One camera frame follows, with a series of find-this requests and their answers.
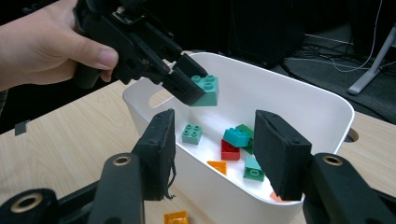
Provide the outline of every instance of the person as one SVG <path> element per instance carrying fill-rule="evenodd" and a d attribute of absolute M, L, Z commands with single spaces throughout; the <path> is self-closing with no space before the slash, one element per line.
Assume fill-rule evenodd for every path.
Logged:
<path fill-rule="evenodd" d="M 78 34 L 77 1 L 59 0 L 0 26 L 0 91 L 66 81 L 78 63 L 102 70 L 101 79 L 111 80 L 119 55 Z"/>

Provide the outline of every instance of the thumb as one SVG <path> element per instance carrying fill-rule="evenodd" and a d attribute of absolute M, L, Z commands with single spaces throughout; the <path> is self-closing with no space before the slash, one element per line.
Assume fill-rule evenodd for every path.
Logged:
<path fill-rule="evenodd" d="M 74 43 L 73 47 L 65 46 L 69 58 L 89 67 L 111 70 L 117 65 L 119 60 L 119 54 L 113 48 L 77 33 L 69 36 L 69 41 L 66 43 Z"/>

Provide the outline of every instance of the turquoise brick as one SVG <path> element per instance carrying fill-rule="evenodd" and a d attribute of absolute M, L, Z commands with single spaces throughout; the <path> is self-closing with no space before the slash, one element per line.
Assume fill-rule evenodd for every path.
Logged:
<path fill-rule="evenodd" d="M 213 75 L 207 75 L 206 77 L 194 76 L 191 80 L 205 91 L 205 95 L 191 106 L 218 105 L 219 84 L 217 77 Z"/>
<path fill-rule="evenodd" d="M 256 161 L 254 157 L 247 157 L 245 159 L 245 171 L 244 171 L 244 178 L 257 180 L 257 181 L 264 181 L 265 174 L 262 171 L 259 163 Z"/>
<path fill-rule="evenodd" d="M 248 144 L 246 147 L 242 147 L 248 154 L 253 155 L 253 139 L 254 139 L 254 132 L 245 124 L 241 124 L 236 126 L 236 129 L 240 129 L 242 132 L 248 134 L 250 139 L 248 140 Z"/>
<path fill-rule="evenodd" d="M 234 128 L 227 129 L 222 138 L 234 147 L 246 147 L 250 139 L 247 133 Z"/>
<path fill-rule="evenodd" d="M 181 135 L 184 143 L 190 143 L 198 145 L 202 136 L 202 127 L 193 124 L 187 124 L 184 128 L 183 134 Z"/>

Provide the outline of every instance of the white plastic container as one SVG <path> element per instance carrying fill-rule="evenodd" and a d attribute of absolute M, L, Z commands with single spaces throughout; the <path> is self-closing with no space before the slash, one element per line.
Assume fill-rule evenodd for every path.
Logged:
<path fill-rule="evenodd" d="M 200 207 L 214 223 L 290 223 L 302 202 L 276 203 L 268 178 L 264 182 L 243 178 L 245 157 L 227 161 L 227 175 L 207 164 L 220 161 L 220 140 L 226 129 L 245 124 L 254 129 L 256 109 L 278 114 L 313 145 L 312 154 L 336 153 L 354 119 L 352 106 L 343 98 L 295 79 L 212 53 L 191 57 L 219 79 L 218 106 L 183 105 L 171 97 L 152 108 L 149 99 L 162 86 L 146 78 L 123 93 L 136 129 L 143 134 L 151 118 L 168 108 L 176 113 L 177 176 L 174 186 Z M 198 146 L 183 143 L 186 124 L 203 128 Z"/>

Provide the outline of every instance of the wooden table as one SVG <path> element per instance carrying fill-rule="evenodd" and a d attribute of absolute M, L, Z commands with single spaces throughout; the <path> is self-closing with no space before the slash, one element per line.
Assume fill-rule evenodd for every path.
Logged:
<path fill-rule="evenodd" d="M 48 188 L 58 198 L 100 178 L 112 155 L 130 152 L 138 139 L 122 93 L 114 82 L 27 123 L 27 132 L 0 135 L 0 203 L 27 189 Z M 396 196 L 396 126 L 357 113 L 352 128 L 359 139 L 344 143 L 348 159 L 369 185 Z M 146 223 L 163 223 L 163 214 L 187 210 L 190 223 L 211 223 L 177 189 L 173 201 L 145 202 Z M 293 223 L 304 223 L 301 212 Z"/>

